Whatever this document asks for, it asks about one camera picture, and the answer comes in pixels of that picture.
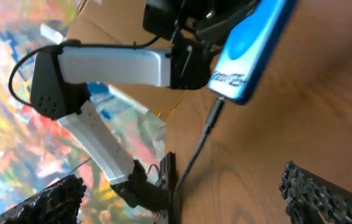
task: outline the charging cable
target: charging cable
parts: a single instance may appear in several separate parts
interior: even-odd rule
[[[179,208],[179,201],[180,201],[180,190],[182,185],[184,184],[187,175],[190,173],[191,168],[193,167],[198,155],[201,153],[203,145],[205,144],[206,138],[211,133],[213,127],[215,127],[216,121],[219,118],[220,112],[223,109],[224,105],[223,98],[217,98],[215,103],[213,104],[208,116],[206,117],[205,127],[202,130],[200,140],[195,148],[195,152],[191,157],[190,161],[188,162],[186,169],[183,171],[182,176],[179,178],[178,182],[176,183],[176,187],[174,190],[173,196],[173,206],[174,206],[174,215],[175,215],[175,224],[181,224],[181,216],[180,216],[180,208]]]

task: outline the brown wooden surface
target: brown wooden surface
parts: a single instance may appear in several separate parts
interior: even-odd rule
[[[168,119],[178,170],[214,98],[190,91]],[[183,222],[288,223],[290,160],[352,191],[352,0],[300,1],[252,101],[226,104],[183,188]]]

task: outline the brown cardboard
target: brown cardboard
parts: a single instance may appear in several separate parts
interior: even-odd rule
[[[78,8],[67,38],[83,43],[142,44],[154,38],[142,27],[145,1],[86,0]],[[153,47],[166,47],[169,42],[160,39]],[[146,106],[166,121],[183,95],[183,91],[137,84],[114,84],[125,94]]]

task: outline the smartphone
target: smartphone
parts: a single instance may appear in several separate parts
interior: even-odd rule
[[[295,5],[296,0],[260,0],[255,11],[230,32],[209,89],[236,104],[247,103]]]

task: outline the black cable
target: black cable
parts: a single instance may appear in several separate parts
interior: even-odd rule
[[[136,43],[134,43],[133,45],[118,45],[118,44],[80,44],[78,45],[78,47],[108,47],[108,48],[122,48],[122,49],[143,49],[146,48],[150,45],[152,45],[153,43],[155,43],[157,40],[159,40],[159,36],[154,37],[152,40],[148,41],[145,44],[140,44],[140,45],[136,45]],[[30,103],[24,101],[23,99],[21,99],[14,91],[13,89],[13,78],[16,75],[18,69],[21,67],[21,65],[27,61],[29,58],[33,57],[35,54],[37,54],[38,52],[41,52],[43,50],[47,50],[50,48],[53,49],[57,49],[59,47],[63,47],[62,44],[60,45],[48,45],[45,47],[40,47],[38,49],[35,49],[31,52],[29,52],[28,54],[26,54],[24,57],[21,58],[21,60],[19,60],[14,68],[12,69],[12,72],[10,73],[9,76],[9,81],[7,83],[7,88],[9,89],[10,94],[14,97],[14,99],[16,99],[18,102],[22,103],[23,105],[27,105],[27,106],[31,106]]]
[[[83,166],[84,164],[86,164],[87,162],[91,161],[91,158],[83,161],[81,164],[79,164],[76,168],[74,168],[73,170],[71,170],[68,174],[72,174],[73,172],[75,172],[79,167]]]
[[[198,155],[200,154],[203,145],[206,141],[206,138],[210,134],[212,128],[215,126],[216,121],[220,115],[220,112],[223,108],[224,101],[223,98],[217,98],[215,103],[213,104],[208,117],[206,118],[206,123],[205,127],[203,128],[201,138],[198,142],[197,147],[195,148],[195,152],[193,156],[190,158],[190,161],[188,162],[186,169],[184,170],[182,176],[179,178],[179,180],[176,183],[176,187],[174,190],[174,197],[173,197],[173,203],[174,203],[174,212],[175,212],[175,224],[181,224],[181,217],[180,217],[180,208],[179,208],[179,200],[180,200],[180,190],[182,188],[182,185],[184,184],[188,173],[190,173],[191,168],[193,167],[195,160],[197,159]]]
[[[158,179],[160,179],[161,176],[160,176],[159,168],[158,168],[157,164],[151,164],[151,165],[149,166],[149,170],[147,171],[146,175],[149,175],[149,174],[150,174],[151,168],[153,168],[153,167],[157,170]]]

